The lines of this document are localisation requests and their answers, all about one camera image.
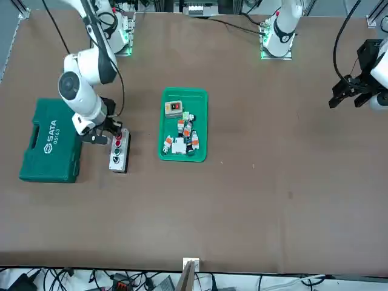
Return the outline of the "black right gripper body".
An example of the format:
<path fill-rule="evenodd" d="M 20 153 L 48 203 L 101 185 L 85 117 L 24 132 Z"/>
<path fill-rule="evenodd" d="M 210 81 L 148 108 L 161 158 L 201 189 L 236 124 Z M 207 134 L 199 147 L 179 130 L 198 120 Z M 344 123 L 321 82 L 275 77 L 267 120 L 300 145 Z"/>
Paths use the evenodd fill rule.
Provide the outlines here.
<path fill-rule="evenodd" d="M 98 124 L 96 126 L 96 128 L 100 129 L 100 130 L 102 127 L 112 127 L 113 128 L 113 122 L 115 122 L 116 120 L 114 119 L 114 117 L 111 117 L 111 115 L 113 115 L 115 112 L 116 102 L 112 99 L 109 99 L 109 98 L 101 97 L 101 99 L 102 99 L 103 104 L 106 106 L 107 116 L 106 116 L 106 119 L 104 120 L 104 122 L 101 124 Z"/>

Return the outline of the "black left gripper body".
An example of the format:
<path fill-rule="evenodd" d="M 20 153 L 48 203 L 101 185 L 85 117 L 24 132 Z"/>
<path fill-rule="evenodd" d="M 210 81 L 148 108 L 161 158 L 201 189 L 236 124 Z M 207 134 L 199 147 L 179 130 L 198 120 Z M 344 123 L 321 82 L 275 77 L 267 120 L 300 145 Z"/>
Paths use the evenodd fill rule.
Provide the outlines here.
<path fill-rule="evenodd" d="M 382 39 L 367 39 L 357 50 L 361 73 L 356 77 L 357 86 L 363 91 L 374 91 L 381 87 L 378 81 L 370 74 L 378 58 Z"/>

